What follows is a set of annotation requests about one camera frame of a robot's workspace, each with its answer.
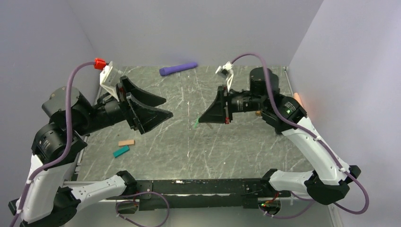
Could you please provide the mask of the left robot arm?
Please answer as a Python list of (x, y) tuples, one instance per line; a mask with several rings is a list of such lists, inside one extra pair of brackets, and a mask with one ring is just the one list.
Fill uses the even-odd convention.
[(166, 102), (163, 97), (137, 87), (126, 76), (115, 91), (116, 96), (106, 92), (92, 105), (77, 88), (61, 87), (43, 104), (49, 122), (34, 137), (23, 193), (9, 202), (22, 227), (60, 227), (89, 205), (116, 196), (128, 199), (138, 191), (126, 170), (86, 186), (64, 185), (87, 146), (85, 136), (123, 121), (145, 134), (173, 116), (160, 109)]

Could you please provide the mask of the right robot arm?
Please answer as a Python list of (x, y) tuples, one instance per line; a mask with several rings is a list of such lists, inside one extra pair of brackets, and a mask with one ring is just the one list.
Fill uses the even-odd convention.
[(280, 93), (279, 78), (268, 68), (254, 68), (249, 74), (249, 90), (218, 86), (213, 103), (199, 118), (200, 123), (230, 124), (234, 113), (260, 111), (262, 119), (278, 135), (288, 138), (313, 166), (307, 172), (270, 169), (261, 178), (261, 191), (273, 196), (278, 191), (307, 193), (313, 200), (330, 205), (345, 198), (352, 179), (341, 171), (340, 163), (354, 178), (361, 170), (331, 156), (317, 139), (318, 133), (305, 109), (290, 96)]

